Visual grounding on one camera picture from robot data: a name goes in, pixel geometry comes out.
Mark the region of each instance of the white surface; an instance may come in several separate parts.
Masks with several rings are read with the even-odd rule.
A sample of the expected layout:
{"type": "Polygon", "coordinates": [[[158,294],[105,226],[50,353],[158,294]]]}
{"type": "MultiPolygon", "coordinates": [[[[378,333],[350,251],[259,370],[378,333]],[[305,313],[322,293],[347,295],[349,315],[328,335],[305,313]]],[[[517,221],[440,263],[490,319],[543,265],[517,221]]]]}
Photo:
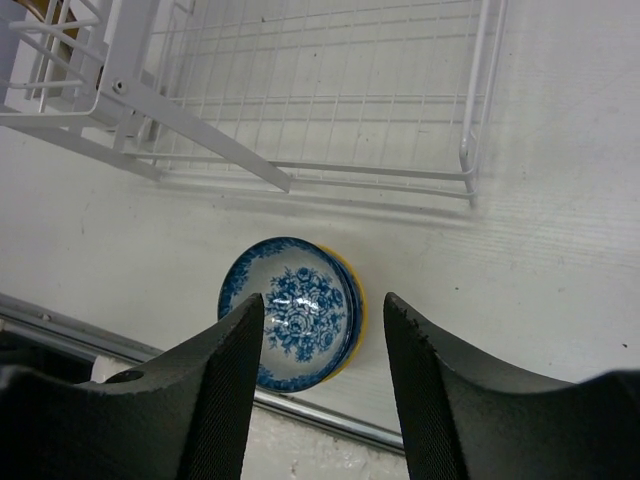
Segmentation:
{"type": "Polygon", "coordinates": [[[169,348],[215,319],[237,254],[295,235],[344,255],[372,307],[360,355],[304,398],[397,428],[380,315],[389,290],[538,373],[577,381],[637,367],[640,4],[586,3],[511,2],[494,155],[471,218],[383,221],[162,191],[0,130],[0,291],[169,348]]]}

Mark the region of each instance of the bowl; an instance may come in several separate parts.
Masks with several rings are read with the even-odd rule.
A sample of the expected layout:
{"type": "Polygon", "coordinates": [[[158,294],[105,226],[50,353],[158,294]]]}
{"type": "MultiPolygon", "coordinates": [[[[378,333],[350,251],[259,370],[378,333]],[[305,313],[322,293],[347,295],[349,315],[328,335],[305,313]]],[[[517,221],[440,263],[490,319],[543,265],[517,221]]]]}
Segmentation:
{"type": "Polygon", "coordinates": [[[357,355],[358,350],[360,350],[362,339],[364,338],[367,330],[368,312],[364,288],[362,286],[360,278],[358,277],[358,274],[356,273],[356,270],[351,266],[349,262],[347,262],[344,257],[338,254],[335,250],[332,250],[331,248],[324,245],[320,245],[320,248],[322,248],[325,252],[327,252],[334,258],[334,260],[340,266],[340,269],[342,270],[344,276],[347,278],[347,283],[349,284],[349,289],[351,290],[353,303],[355,305],[354,309],[356,311],[351,331],[351,342],[349,344],[349,347],[345,351],[341,362],[338,364],[335,370],[325,379],[329,380],[330,378],[335,377],[338,373],[344,370],[357,355]]]}
{"type": "Polygon", "coordinates": [[[335,252],[293,237],[259,242],[229,269],[218,317],[255,292],[265,304],[258,387],[305,390],[348,364],[363,331],[363,296],[335,252]]]}

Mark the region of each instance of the rack leg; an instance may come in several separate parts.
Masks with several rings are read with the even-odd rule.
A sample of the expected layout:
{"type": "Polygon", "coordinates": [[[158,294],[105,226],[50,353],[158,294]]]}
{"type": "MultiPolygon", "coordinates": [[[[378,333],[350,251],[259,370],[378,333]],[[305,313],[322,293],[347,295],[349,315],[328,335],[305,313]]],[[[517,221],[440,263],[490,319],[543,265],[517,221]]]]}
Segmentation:
{"type": "Polygon", "coordinates": [[[171,100],[133,79],[113,79],[113,91],[104,93],[115,101],[147,115],[158,123],[193,140],[263,180],[289,192],[291,177],[257,153],[225,135],[171,100]]]}

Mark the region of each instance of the wire rack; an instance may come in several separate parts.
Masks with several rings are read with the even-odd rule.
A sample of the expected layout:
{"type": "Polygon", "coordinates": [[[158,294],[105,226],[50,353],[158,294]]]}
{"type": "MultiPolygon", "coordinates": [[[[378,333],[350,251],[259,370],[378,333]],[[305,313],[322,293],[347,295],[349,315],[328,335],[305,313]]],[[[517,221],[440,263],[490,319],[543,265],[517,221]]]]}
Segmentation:
{"type": "Polygon", "coordinates": [[[473,203],[506,4],[50,2],[0,123],[167,184],[473,203]]]}
{"type": "MultiPolygon", "coordinates": [[[[300,185],[470,199],[502,1],[227,0],[175,9],[164,94],[300,185]]],[[[162,126],[129,153],[187,182],[243,171],[162,126]]]]}

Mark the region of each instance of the bolt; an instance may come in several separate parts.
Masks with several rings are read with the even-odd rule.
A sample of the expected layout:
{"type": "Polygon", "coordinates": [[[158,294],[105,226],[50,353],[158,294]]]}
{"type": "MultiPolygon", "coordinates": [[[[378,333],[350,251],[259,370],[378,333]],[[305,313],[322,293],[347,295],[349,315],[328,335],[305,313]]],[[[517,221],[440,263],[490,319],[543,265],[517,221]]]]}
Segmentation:
{"type": "Polygon", "coordinates": [[[113,81],[113,91],[116,92],[119,95],[125,95],[127,93],[127,84],[124,83],[122,80],[120,80],[119,78],[116,78],[113,81]]]}

